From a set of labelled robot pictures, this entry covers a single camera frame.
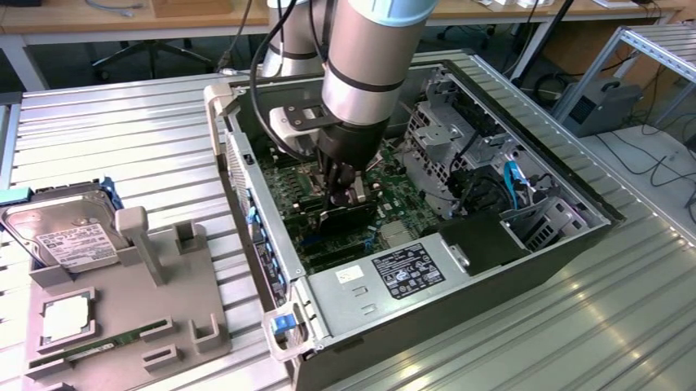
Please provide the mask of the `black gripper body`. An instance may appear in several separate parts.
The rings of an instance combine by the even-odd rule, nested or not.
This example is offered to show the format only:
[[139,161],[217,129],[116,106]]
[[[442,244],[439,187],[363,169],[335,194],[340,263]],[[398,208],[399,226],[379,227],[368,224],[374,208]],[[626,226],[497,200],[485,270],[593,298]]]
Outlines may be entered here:
[[376,155],[388,122],[352,125],[342,122],[319,130],[319,159],[364,168]]

